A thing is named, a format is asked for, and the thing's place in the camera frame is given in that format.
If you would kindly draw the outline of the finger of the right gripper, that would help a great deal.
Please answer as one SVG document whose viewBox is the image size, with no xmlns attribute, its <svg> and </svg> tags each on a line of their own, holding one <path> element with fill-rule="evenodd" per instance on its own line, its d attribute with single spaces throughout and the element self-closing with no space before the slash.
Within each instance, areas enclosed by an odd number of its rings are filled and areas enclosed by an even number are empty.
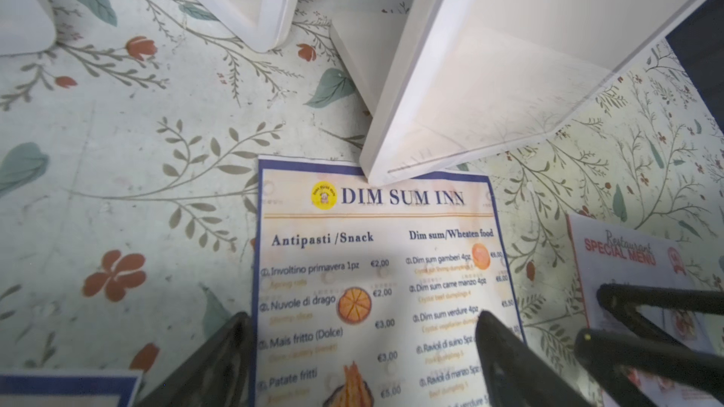
<svg viewBox="0 0 724 407">
<path fill-rule="evenodd" d="M 637 307 L 723 316 L 722 292 L 604 284 L 598 288 L 596 298 L 600 307 L 638 337 L 671 345 L 682 345 L 682 342 L 637 312 Z"/>
<path fill-rule="evenodd" d="M 723 359 L 683 346 L 584 329 L 576 337 L 579 364 L 614 401 L 648 401 L 624 369 L 640 369 L 723 400 Z"/>
</svg>

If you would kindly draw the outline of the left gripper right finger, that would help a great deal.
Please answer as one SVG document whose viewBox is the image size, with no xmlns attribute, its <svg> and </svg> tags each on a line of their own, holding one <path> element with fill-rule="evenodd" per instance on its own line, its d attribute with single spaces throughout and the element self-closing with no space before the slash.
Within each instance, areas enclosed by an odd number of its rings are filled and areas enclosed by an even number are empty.
<svg viewBox="0 0 724 407">
<path fill-rule="evenodd" d="M 492 406 L 590 407 L 493 313 L 479 315 L 475 343 Z"/>
</svg>

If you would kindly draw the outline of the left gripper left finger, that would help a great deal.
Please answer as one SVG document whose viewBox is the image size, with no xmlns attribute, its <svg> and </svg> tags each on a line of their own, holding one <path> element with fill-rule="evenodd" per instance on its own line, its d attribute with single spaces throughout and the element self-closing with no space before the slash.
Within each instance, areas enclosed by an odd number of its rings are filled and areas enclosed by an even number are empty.
<svg viewBox="0 0 724 407">
<path fill-rule="evenodd" d="M 138 406 L 240 406 L 251 370 L 252 318 L 235 314 Z"/>
</svg>

